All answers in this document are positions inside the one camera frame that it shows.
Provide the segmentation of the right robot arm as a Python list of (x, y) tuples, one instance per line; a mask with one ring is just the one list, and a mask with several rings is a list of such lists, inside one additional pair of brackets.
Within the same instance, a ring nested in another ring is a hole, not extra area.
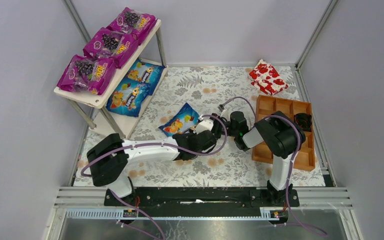
[(221, 135), (233, 137), (242, 151), (266, 144), (273, 156), (267, 198), (274, 203), (285, 200), (292, 191), (290, 177), (295, 158), (306, 140), (304, 131), (281, 111), (263, 117), (251, 128), (241, 111), (233, 111), (228, 119), (217, 114), (215, 117), (217, 120), (213, 121), (211, 132), (217, 139)]

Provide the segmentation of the blue candy bag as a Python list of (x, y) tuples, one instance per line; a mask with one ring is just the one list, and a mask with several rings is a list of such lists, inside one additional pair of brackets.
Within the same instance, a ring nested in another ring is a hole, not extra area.
[(137, 118), (149, 91), (149, 83), (124, 77), (107, 101), (106, 109), (115, 114)]
[(166, 136), (171, 137), (175, 134), (182, 134), (190, 129), (193, 130), (198, 124), (199, 117), (199, 113), (188, 103), (185, 103), (175, 116), (158, 128)]
[(165, 69), (166, 67), (163, 65), (152, 64), (137, 59), (127, 72), (126, 77), (140, 83), (150, 84), (149, 95), (152, 96)]

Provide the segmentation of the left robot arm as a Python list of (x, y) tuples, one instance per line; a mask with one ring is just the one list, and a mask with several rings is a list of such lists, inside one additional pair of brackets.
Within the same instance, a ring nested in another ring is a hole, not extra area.
[(124, 198), (134, 191), (131, 178), (123, 173), (129, 163), (188, 161), (208, 156), (217, 144), (211, 132), (213, 126), (212, 120), (203, 119), (192, 132), (160, 140), (133, 141), (112, 133), (88, 151), (88, 163), (80, 174), (91, 177), (94, 186), (106, 187)]

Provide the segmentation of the purple candy bag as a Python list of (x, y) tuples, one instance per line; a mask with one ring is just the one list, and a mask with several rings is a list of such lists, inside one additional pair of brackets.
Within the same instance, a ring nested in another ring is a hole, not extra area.
[(57, 87), (66, 92), (90, 92), (102, 95), (116, 72), (116, 64), (110, 58), (92, 60), (74, 55), (65, 68)]
[(139, 47), (139, 40), (130, 33), (121, 33), (100, 28), (83, 48), (85, 57), (96, 60), (108, 58), (114, 61), (117, 69), (126, 62)]
[(141, 45), (150, 30), (155, 26), (157, 18), (125, 7), (124, 10), (107, 26), (107, 29), (122, 34), (131, 34)]

